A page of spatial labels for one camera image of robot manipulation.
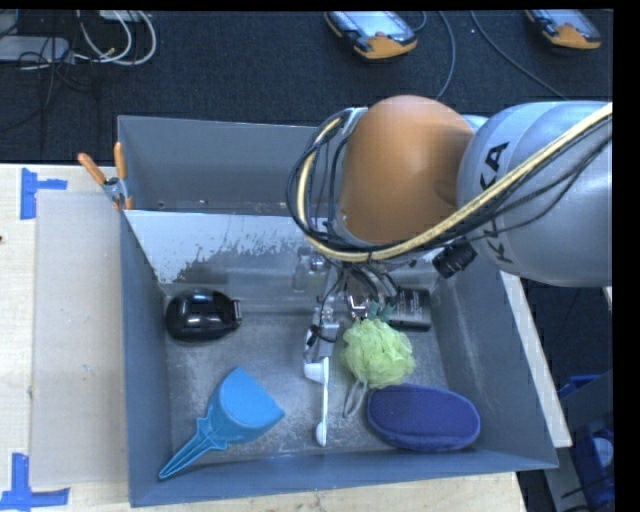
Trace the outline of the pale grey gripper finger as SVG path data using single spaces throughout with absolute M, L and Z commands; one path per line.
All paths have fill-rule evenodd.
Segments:
M 319 334 L 319 357 L 331 357 L 340 338 L 339 321 L 323 320 Z
M 319 326 L 311 324 L 306 332 L 303 362 L 313 364 L 320 361 Z

